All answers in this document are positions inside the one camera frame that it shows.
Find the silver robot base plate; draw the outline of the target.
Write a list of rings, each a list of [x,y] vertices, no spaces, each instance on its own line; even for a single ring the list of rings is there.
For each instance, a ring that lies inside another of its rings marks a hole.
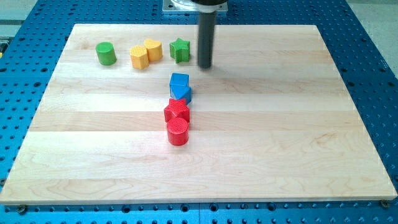
[[[162,10],[164,13],[168,14],[199,13],[192,0],[163,0]],[[222,5],[222,8],[216,12],[227,12],[227,11],[228,11],[228,2],[224,3]]]

